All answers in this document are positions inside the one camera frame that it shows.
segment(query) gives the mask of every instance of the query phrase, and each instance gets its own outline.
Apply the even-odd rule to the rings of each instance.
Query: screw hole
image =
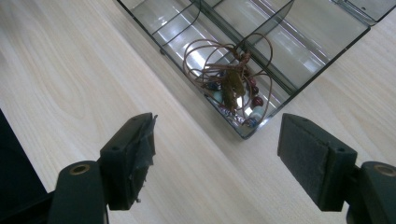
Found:
[[[384,165],[375,165],[374,168],[382,175],[396,176],[396,170]]]
[[[82,175],[89,170],[90,165],[88,164],[77,165],[70,170],[70,175]]]

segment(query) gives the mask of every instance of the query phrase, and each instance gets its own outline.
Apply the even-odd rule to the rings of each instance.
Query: white wooden table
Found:
[[[282,113],[396,164],[396,12],[243,141],[110,0],[0,1],[0,107],[48,191],[130,117],[158,114],[142,203],[110,223],[345,223],[276,155]]]

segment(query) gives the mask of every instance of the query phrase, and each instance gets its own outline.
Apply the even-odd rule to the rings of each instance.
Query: clamp jaw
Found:
[[[284,114],[277,155],[321,211],[341,211],[346,222],[396,223],[396,168],[367,161],[309,119]]]

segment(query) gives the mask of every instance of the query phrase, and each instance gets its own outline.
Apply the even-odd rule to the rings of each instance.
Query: glass tray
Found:
[[[389,13],[396,0],[381,0],[387,2],[382,11],[369,5],[356,7],[359,0],[114,1],[181,71],[185,72],[186,67],[197,69],[191,72],[196,77],[189,77],[193,82],[200,78],[204,81],[202,72],[197,71],[205,70],[208,63],[235,65],[235,57],[229,50],[216,47],[210,41],[194,41],[210,39],[235,46],[244,40],[237,50],[241,55],[250,53],[249,73],[263,70],[267,74],[254,77],[259,90],[255,95],[262,98],[264,104],[242,106],[252,98],[250,78],[244,79],[246,91],[236,100],[238,110],[235,113],[224,107],[225,88],[221,86],[220,90],[209,91],[197,87],[236,132],[247,139],[365,35],[370,25],[383,17],[379,14]],[[375,16],[360,16],[363,8],[366,12],[373,11]],[[202,49],[186,54],[192,47]],[[263,111],[264,116],[258,119],[257,114],[262,115]]]

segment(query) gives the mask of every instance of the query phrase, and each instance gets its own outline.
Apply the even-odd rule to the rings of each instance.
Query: table surface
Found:
[[[0,107],[48,191],[135,115],[158,114],[142,203],[110,223],[345,223],[276,155],[283,113],[396,164],[396,11],[247,141],[109,0],[0,1]]]

